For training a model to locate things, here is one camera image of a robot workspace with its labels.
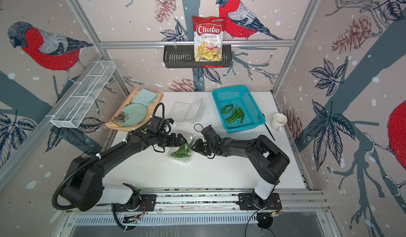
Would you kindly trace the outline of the clear clamshell container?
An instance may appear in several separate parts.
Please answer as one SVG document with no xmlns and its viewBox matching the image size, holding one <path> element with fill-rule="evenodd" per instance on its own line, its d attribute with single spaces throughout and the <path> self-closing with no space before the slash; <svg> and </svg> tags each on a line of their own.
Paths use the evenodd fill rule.
<svg viewBox="0 0 406 237">
<path fill-rule="evenodd" d="M 178 163 L 187 164 L 191 161 L 195 152 L 192 150 L 192 146 L 196 142 L 196 137 L 191 136 L 187 138 L 186 143 L 180 147 L 171 148 L 167 154 L 168 158 Z"/>
<path fill-rule="evenodd" d="M 169 112 L 169 118 L 176 122 L 197 123 L 204 115 L 206 104 L 202 99 L 194 103 L 175 102 Z"/>
</svg>

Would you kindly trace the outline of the green pepper bunch container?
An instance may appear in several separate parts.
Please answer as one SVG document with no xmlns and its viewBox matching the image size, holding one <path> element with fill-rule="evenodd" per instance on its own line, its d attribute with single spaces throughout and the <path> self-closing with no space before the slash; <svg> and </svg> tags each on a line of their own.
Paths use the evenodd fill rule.
<svg viewBox="0 0 406 237">
<path fill-rule="evenodd" d="M 175 159 L 179 159 L 179 160 L 185 160 L 188 161 L 191 156 L 192 156 L 192 142 L 187 142 L 185 144 L 183 144 L 182 146 L 180 146 L 176 151 L 171 152 L 170 153 L 170 157 L 175 158 Z"/>
<path fill-rule="evenodd" d="M 237 120 L 242 124 L 245 119 L 245 113 L 241 107 L 235 107 L 233 104 L 226 105 L 221 110 L 222 115 L 229 116 L 225 119 L 228 123 L 234 123 Z"/>
</svg>

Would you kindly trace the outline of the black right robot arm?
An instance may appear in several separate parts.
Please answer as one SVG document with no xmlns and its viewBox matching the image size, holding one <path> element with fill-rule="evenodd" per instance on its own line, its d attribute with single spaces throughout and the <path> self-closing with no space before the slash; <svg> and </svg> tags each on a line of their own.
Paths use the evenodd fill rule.
<svg viewBox="0 0 406 237">
<path fill-rule="evenodd" d="M 290 158 L 286 153 L 265 135 L 249 140 L 222 138 L 211 126 L 204 128 L 200 133 L 203 138 L 197 139 L 192 145 L 194 152 L 206 157 L 247 158 L 260 176 L 253 190 L 254 197 L 261 202 L 269 199 L 281 175 L 290 164 Z"/>
</svg>

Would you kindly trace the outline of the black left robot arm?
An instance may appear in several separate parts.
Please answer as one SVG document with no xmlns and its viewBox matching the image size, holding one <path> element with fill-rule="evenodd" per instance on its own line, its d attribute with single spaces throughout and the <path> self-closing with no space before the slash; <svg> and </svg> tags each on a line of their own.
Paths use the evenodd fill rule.
<svg viewBox="0 0 406 237">
<path fill-rule="evenodd" d="M 180 133 L 171 133 L 172 119 L 154 116 L 148 125 L 132 130 L 119 144 L 89 158 L 75 158 L 65 179 L 52 196 L 56 210 L 77 208 L 87 211 L 96 205 L 122 204 L 131 210 L 141 204 L 140 191 L 130 184 L 108 185 L 103 178 L 112 169 L 136 153 L 158 146 L 181 147 L 187 139 Z"/>
</svg>

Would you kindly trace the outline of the black left arm base bracket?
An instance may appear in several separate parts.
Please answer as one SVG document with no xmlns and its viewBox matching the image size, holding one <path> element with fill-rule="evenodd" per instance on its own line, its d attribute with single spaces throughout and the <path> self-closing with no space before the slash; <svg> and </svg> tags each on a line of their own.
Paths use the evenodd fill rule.
<svg viewBox="0 0 406 237">
<path fill-rule="evenodd" d="M 153 212 L 156 204 L 157 195 L 141 194 L 136 187 L 123 183 L 123 185 L 132 191 L 132 195 L 125 204 L 113 204 L 116 212 Z"/>
</svg>

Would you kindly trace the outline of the black right arm base bracket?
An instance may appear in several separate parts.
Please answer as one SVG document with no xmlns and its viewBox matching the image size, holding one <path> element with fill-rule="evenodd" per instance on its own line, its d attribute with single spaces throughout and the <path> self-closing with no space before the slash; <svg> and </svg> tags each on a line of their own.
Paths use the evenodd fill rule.
<svg viewBox="0 0 406 237">
<path fill-rule="evenodd" d="M 254 191 L 251 193 L 239 193 L 236 204 L 240 210 L 273 210 L 280 211 L 282 209 L 280 196 L 278 193 L 271 193 L 265 200 L 260 198 Z"/>
</svg>

